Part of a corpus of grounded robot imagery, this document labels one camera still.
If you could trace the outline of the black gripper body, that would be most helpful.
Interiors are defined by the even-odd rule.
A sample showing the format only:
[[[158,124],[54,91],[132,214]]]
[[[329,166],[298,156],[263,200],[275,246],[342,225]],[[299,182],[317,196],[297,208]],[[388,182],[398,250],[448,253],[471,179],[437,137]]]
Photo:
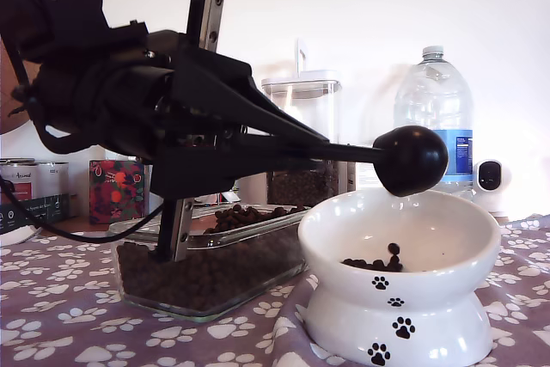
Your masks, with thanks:
[[[223,0],[191,0],[185,34],[195,46],[216,52],[222,10]],[[161,140],[159,145],[148,145],[146,135],[150,128],[147,126],[145,100],[147,94],[153,89],[153,83],[154,81],[146,83],[148,90],[141,106],[131,112],[140,145],[134,153],[151,165],[152,169],[155,159],[165,147],[218,146],[229,140],[229,132],[225,132],[221,137],[188,135],[185,138],[177,138],[174,134],[169,134]],[[184,259],[193,215],[193,201],[198,196],[161,197],[163,209],[156,244],[143,247],[125,243],[124,251],[127,259],[142,259],[145,262],[170,262]]]

